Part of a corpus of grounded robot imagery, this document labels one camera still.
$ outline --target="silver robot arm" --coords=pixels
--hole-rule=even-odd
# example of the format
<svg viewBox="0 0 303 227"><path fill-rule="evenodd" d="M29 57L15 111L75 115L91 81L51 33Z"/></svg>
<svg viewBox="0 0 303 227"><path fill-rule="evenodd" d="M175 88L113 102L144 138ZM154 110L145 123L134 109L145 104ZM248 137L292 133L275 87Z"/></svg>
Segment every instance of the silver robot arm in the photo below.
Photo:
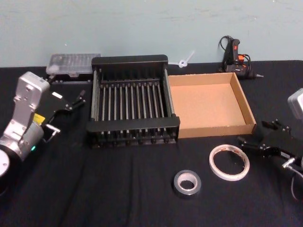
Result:
<svg viewBox="0 0 303 227"><path fill-rule="evenodd" d="M31 72L23 74L18 80L13 117L0 138L0 194L6 190L32 147L44 135L33 118L49 88L48 82Z"/></svg>

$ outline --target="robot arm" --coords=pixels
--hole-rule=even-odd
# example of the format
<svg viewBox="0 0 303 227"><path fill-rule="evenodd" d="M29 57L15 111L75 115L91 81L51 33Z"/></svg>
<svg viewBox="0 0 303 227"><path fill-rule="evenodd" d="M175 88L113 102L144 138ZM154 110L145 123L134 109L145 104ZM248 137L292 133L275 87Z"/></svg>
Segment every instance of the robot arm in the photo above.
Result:
<svg viewBox="0 0 303 227"><path fill-rule="evenodd" d="M18 80L13 117L0 138L0 193L6 190L20 164L43 137L43 129L33 118L49 88L48 82L31 72Z"/></svg>
<svg viewBox="0 0 303 227"><path fill-rule="evenodd" d="M18 80L13 117L0 137L0 195L18 174L19 167L43 138L44 129L53 131L49 142L60 130L50 125L57 113L71 113L85 103L81 91L73 103L50 92L50 84L27 72Z"/></svg>

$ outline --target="cardboard tray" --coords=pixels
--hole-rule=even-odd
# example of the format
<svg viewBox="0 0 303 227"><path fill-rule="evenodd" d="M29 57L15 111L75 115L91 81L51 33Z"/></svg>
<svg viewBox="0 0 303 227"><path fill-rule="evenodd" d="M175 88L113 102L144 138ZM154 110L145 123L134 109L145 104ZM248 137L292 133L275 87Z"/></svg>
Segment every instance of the cardboard tray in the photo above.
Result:
<svg viewBox="0 0 303 227"><path fill-rule="evenodd" d="M256 121L234 73L169 76L179 138L252 134Z"/></svg>

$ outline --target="black table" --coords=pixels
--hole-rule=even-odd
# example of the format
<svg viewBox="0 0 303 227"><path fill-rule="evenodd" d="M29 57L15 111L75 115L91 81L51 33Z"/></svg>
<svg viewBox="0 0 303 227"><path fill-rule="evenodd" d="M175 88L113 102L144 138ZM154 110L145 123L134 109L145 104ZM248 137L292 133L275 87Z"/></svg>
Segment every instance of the black table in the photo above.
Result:
<svg viewBox="0 0 303 227"><path fill-rule="evenodd" d="M189 64L171 67L169 74L211 73L218 66ZM253 62L253 68L265 77L241 86L257 123L278 118L303 138L303 124L287 104L303 87L303 61ZM17 79L28 70L46 76L44 67L0 69L0 132L12 117ZM249 156L250 171L238 182L212 173L210 151L220 144L237 146L237 136L91 150L84 139L91 85L56 84L51 90L72 101L83 88L87 105L54 122L60 135L37 146L14 188L0 198L0 226L303 226L303 203L291 196L291 173L282 170L282 160ZM232 172L242 168L230 154L218 155L216 162ZM178 198L172 190L174 175L183 169L201 178L195 199Z"/></svg>

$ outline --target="light blue wall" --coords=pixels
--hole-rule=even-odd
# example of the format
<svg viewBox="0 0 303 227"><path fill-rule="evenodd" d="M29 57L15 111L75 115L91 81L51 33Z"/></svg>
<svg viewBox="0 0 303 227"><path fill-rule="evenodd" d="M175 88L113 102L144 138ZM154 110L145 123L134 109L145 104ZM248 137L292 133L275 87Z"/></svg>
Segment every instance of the light blue wall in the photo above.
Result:
<svg viewBox="0 0 303 227"><path fill-rule="evenodd" d="M221 61L223 35L252 60L303 59L302 0L1 0L0 67L52 53L159 54Z"/></svg>

